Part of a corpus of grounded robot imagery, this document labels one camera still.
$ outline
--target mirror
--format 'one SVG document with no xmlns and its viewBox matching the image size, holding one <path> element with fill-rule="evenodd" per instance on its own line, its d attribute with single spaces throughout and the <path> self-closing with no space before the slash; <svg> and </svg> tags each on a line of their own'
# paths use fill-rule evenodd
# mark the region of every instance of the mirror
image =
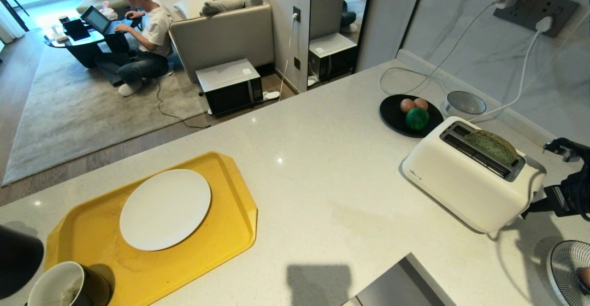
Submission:
<svg viewBox="0 0 590 306">
<path fill-rule="evenodd" d="M 354 71 L 367 1 L 310 0 L 308 90 Z"/>
</svg>

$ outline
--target laptop screen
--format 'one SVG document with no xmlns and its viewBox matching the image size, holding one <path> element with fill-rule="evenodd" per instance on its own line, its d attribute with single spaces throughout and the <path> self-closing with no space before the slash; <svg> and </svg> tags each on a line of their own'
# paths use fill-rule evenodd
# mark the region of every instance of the laptop screen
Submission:
<svg viewBox="0 0 590 306">
<path fill-rule="evenodd" d="M 101 14 L 94 6 L 89 7 L 88 10 L 84 12 L 82 19 L 100 33 L 104 33 L 110 25 L 110 20 L 103 16 L 103 14 Z"/>
</svg>

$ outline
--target wall socket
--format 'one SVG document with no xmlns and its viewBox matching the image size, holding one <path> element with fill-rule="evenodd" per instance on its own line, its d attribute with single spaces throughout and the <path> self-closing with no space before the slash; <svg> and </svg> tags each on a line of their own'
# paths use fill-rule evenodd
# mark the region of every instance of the wall socket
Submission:
<svg viewBox="0 0 590 306">
<path fill-rule="evenodd" d="M 299 21 L 299 23 L 301 23 L 301 10 L 299 10 L 298 7 L 293 6 L 293 13 L 297 14 L 297 18 L 295 18 L 295 20 Z"/>
<path fill-rule="evenodd" d="M 540 20 L 552 16 L 553 25 L 544 35 L 556 37 L 578 5 L 569 0 L 517 0 L 510 8 L 496 9 L 494 16 L 533 31 Z"/>
</svg>

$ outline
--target white toaster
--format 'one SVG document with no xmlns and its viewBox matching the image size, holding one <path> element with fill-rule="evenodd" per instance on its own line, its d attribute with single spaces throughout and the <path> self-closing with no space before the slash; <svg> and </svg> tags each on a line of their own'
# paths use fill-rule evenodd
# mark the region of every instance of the white toaster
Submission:
<svg viewBox="0 0 590 306">
<path fill-rule="evenodd" d="M 402 171 L 468 226 L 488 233 L 529 207 L 547 171 L 518 150 L 511 165 L 492 159 L 464 140 L 477 129 L 464 119 L 447 118 L 417 144 Z"/>
</svg>

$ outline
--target coffee table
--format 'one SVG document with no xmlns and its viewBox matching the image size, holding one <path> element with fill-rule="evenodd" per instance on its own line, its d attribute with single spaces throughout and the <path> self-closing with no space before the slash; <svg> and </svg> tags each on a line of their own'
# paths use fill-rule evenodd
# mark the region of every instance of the coffee table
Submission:
<svg viewBox="0 0 590 306">
<path fill-rule="evenodd" d="M 130 8 L 117 9 L 115 12 L 118 18 L 122 19 Z M 129 43 L 125 39 L 124 33 L 116 33 L 111 35 L 102 35 L 100 32 L 93 28 L 88 30 L 88 36 L 83 39 L 74 40 L 71 36 L 68 36 L 66 41 L 57 42 L 55 41 L 51 33 L 53 29 L 43 29 L 44 37 L 43 42 L 53 48 L 65 48 L 67 49 L 82 65 L 88 67 L 96 67 L 94 57 L 101 52 L 98 43 L 105 41 L 109 46 L 110 50 L 114 53 L 126 53 L 129 51 Z"/>
</svg>

